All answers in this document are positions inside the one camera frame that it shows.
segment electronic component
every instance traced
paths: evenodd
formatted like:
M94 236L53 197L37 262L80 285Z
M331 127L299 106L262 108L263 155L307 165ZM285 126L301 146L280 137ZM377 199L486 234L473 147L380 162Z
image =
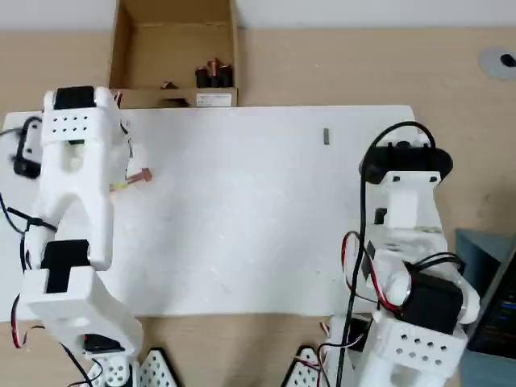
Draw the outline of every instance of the electronic component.
M220 87L233 87L233 68L225 64L219 70Z
M206 67L199 67L195 70L195 80L198 89L205 89L211 86L210 73Z

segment gray object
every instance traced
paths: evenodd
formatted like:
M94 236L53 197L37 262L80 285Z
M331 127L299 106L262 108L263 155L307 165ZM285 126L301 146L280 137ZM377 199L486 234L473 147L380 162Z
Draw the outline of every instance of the gray object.
M322 137L324 140L325 145L330 145L330 129L327 127L324 128L324 131L322 132Z
M504 48L488 48L481 52L479 63L489 77L516 79L516 52Z
M466 262L464 278L481 291L480 321L486 306L491 301L500 278L514 256L515 238L489 235L479 231L458 230L456 233L457 253ZM486 281L485 257L498 262L494 274ZM471 336L476 329L473 323L468 329ZM460 379L463 387L509 387L514 386L516 360L466 350L460 363Z

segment screw hole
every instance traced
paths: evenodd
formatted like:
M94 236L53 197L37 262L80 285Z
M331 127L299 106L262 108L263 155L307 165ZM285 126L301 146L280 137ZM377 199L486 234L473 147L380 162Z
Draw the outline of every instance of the screw hole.
M505 67L516 67L516 59L510 54L503 54L500 56L500 61Z

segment white wall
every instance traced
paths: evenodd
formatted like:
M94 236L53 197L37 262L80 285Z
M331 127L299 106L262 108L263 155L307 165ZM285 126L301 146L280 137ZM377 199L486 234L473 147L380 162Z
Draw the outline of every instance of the white wall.
M516 25L516 0L237 2L240 24L253 28ZM0 29L108 29L114 4L115 0L0 0Z

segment small metal object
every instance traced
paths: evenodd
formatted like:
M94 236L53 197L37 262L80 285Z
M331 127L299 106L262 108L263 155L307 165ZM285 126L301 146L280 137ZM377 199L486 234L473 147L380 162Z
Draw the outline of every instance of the small metal object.
M322 131L322 137L324 139L324 144L325 145L330 145L330 129L325 127L324 131Z
M210 66L210 87L220 87L220 78L218 76L218 65L220 64L217 58L214 58L208 65Z

